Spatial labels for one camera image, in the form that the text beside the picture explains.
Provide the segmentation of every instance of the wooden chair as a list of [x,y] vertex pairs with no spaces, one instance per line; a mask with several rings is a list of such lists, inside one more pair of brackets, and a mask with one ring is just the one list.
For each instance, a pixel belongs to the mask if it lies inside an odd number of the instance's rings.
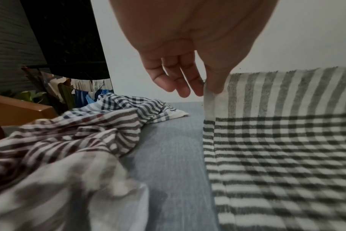
[[5,137],[1,126],[19,126],[55,117],[57,114],[51,106],[0,96],[0,139]]

